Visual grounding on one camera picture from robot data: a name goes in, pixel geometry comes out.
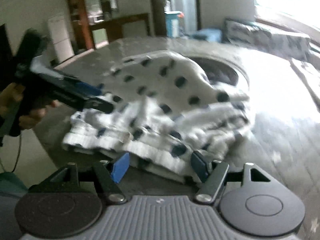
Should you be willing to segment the person's left hand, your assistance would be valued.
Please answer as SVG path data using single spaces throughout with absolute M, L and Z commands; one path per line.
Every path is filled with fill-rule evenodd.
M 15 103 L 25 103 L 22 105 L 22 112 L 18 116 L 18 125 L 21 129 L 34 128 L 48 113 L 48 108 L 56 108 L 60 105 L 58 100 L 49 100 L 43 106 L 37 106 L 36 103 L 27 103 L 24 99 L 25 88 L 16 83 L 9 84 L 1 91 L 1 125 L 13 111 Z

